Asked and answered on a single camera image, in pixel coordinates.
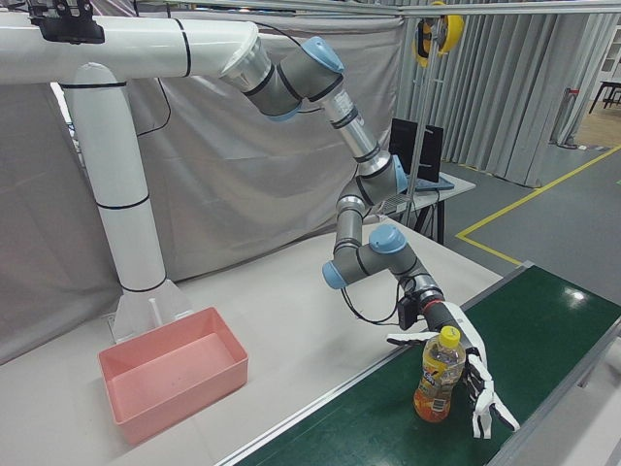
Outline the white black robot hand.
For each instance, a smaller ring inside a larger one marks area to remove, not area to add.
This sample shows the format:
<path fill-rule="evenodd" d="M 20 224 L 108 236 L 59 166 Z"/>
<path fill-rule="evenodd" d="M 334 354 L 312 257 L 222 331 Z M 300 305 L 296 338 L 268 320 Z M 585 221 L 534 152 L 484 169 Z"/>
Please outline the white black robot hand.
<path fill-rule="evenodd" d="M 423 309 L 422 315 L 427 323 L 427 331 L 388 334 L 387 342 L 397 346 L 419 345 L 439 335 L 446 325 L 456 327 L 461 333 L 460 343 L 467 355 L 462 381 L 468 390 L 473 407 L 474 437 L 491 438 L 492 415 L 511 431 L 519 430 L 519 422 L 495 391 L 493 378 L 487 369 L 484 342 L 461 307 L 454 303 L 434 300 Z"/>

